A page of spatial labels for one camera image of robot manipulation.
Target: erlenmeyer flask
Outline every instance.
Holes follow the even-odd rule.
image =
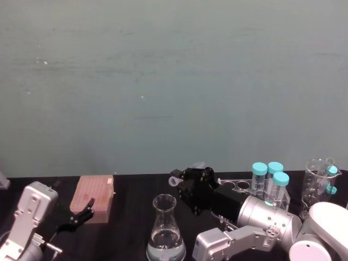
[[[168,194],[158,195],[153,200],[156,220],[146,249],[149,261],[182,261],[185,258],[185,243],[174,218],[175,205],[175,197]]]

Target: water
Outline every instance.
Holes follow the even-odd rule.
[[[184,241],[173,230],[154,231],[147,245],[146,256],[150,261],[182,261],[186,255]]]

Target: beaker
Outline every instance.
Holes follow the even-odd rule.
[[[175,197],[160,194],[154,198],[153,206],[156,209],[156,220],[147,244],[147,259],[149,261],[184,260],[186,247],[174,218]]]
[[[300,218],[306,220],[308,218],[309,209],[312,205],[326,201],[326,189],[328,186],[334,186],[336,177],[341,172],[336,166],[332,168],[333,162],[323,159],[312,159],[306,162],[306,174],[303,179],[302,202],[300,210]],[[332,169],[337,169],[336,173],[332,173]]]

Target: tabletop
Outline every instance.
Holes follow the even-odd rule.
[[[289,211],[298,214],[300,209],[300,193],[304,171],[287,171],[290,183],[287,186],[291,197]],[[346,171],[342,171],[336,181],[337,194],[332,202],[346,206],[348,192],[344,184],[348,184]],[[192,251],[197,235],[217,226],[218,220],[209,211],[195,216],[190,208],[178,197],[176,188],[169,186],[169,174],[151,175],[118,175],[114,176],[115,196],[113,198],[108,224],[84,224],[74,233],[62,232],[52,243],[63,249],[64,253],[57,260],[64,261],[145,261],[146,245],[150,238],[151,229],[156,217],[152,207],[152,200],[158,194],[171,194],[177,198],[175,218],[187,248],[185,260],[191,261]],[[248,179],[250,172],[217,173],[216,178]],[[8,190],[0,190],[0,235],[11,229],[14,222],[13,213],[24,187],[33,181],[39,181],[55,188],[59,198],[52,214],[40,225],[55,226],[54,220],[59,216],[62,207],[68,208],[79,177],[40,177],[40,178],[12,178]],[[44,260],[51,260],[52,252],[45,251]],[[288,260],[288,254],[280,247],[271,252],[247,250],[234,256],[231,260]]]

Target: metal bracket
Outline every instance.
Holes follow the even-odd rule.
[[[197,261],[220,261],[229,260],[247,249],[269,252],[277,237],[278,232],[273,228],[266,232],[253,226],[244,226],[230,232],[214,228],[197,236],[192,256]]]

